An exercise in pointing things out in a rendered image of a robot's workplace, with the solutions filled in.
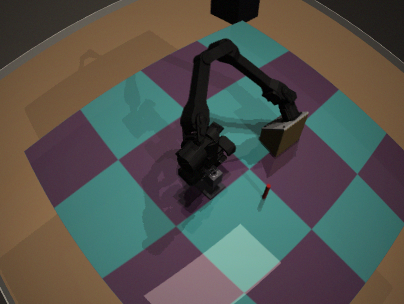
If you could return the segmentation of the dark red peg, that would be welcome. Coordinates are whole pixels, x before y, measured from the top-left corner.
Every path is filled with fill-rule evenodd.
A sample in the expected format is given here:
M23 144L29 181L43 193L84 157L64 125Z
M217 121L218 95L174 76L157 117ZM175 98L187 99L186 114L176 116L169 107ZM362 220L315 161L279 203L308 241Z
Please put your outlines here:
M270 184L270 185L268 184L268 185L265 187L264 193L263 193L263 195L262 195L262 198L263 198L263 199L266 199L270 188L271 188L271 184Z

